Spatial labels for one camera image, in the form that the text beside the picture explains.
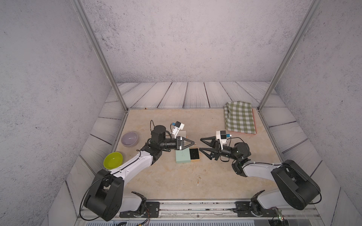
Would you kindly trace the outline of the mint green jewelry box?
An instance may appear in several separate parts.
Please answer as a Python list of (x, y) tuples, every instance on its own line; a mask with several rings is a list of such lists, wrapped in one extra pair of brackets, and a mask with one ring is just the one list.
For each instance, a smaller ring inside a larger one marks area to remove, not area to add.
[(190, 163), (190, 151), (189, 148), (184, 150), (176, 150), (176, 163)]

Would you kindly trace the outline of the black lined box drawer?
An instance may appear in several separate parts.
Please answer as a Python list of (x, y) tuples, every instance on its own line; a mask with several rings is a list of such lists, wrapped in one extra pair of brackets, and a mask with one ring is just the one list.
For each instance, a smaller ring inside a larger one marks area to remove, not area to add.
[(200, 161), (200, 155), (199, 155), (199, 149), (198, 148), (190, 148), (189, 149), (190, 154), (190, 161), (191, 162), (199, 162)]

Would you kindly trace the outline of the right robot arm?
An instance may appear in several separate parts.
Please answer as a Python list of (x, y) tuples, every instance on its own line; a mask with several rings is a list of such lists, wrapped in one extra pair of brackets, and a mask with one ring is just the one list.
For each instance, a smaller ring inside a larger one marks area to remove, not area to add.
[(277, 189), (269, 192), (262, 190), (251, 198), (250, 207), (255, 215), (280, 206), (303, 210), (307, 205), (314, 204), (313, 200), (317, 196), (321, 196), (320, 187), (296, 162), (251, 162), (249, 145), (241, 140), (231, 146), (231, 140), (227, 136), (201, 138), (207, 147), (200, 148), (200, 152), (210, 160), (217, 161), (220, 157), (233, 160), (232, 169), (239, 176), (262, 178), (276, 183)]

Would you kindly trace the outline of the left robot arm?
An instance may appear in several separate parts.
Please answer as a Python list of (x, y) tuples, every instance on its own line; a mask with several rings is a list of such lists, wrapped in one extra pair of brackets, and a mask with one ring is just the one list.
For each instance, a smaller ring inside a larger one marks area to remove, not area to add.
[(110, 221), (117, 213), (145, 214), (146, 197), (137, 192), (125, 195), (124, 187), (141, 171), (153, 165), (164, 151), (184, 150), (194, 144), (185, 137), (172, 137), (163, 125), (155, 126), (151, 137), (131, 160), (110, 171), (101, 169), (97, 172), (80, 207), (87, 208), (105, 221)]

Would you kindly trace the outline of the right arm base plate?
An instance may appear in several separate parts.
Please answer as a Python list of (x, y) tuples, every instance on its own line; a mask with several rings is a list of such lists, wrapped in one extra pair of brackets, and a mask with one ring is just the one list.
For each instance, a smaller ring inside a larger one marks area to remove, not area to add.
[(232, 209), (238, 217), (275, 217), (277, 215), (276, 208), (272, 207), (264, 209), (258, 202), (235, 202), (236, 207)]

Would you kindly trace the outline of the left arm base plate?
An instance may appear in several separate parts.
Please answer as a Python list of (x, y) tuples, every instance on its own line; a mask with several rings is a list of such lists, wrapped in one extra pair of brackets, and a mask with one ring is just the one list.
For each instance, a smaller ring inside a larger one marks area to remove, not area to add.
[(120, 218), (158, 218), (160, 202), (146, 201), (137, 211), (125, 211), (119, 213)]

